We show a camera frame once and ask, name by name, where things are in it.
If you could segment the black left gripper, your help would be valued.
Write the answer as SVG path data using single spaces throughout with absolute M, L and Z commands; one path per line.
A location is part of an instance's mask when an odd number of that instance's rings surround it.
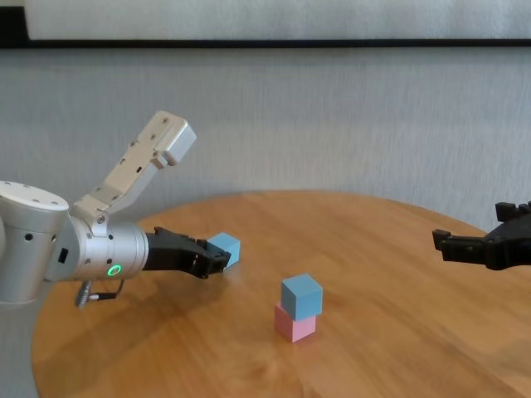
M 199 279 L 221 273 L 231 254 L 207 250 L 207 242 L 160 226 L 147 234 L 149 252 L 143 271 L 180 271 Z

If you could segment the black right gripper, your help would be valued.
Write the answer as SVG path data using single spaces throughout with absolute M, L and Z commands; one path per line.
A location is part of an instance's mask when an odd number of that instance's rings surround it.
M 503 223 L 485 238 L 432 231 L 435 249 L 444 261 L 486 265 L 491 270 L 530 265 L 530 202 L 498 202 L 494 208 L 497 221 Z

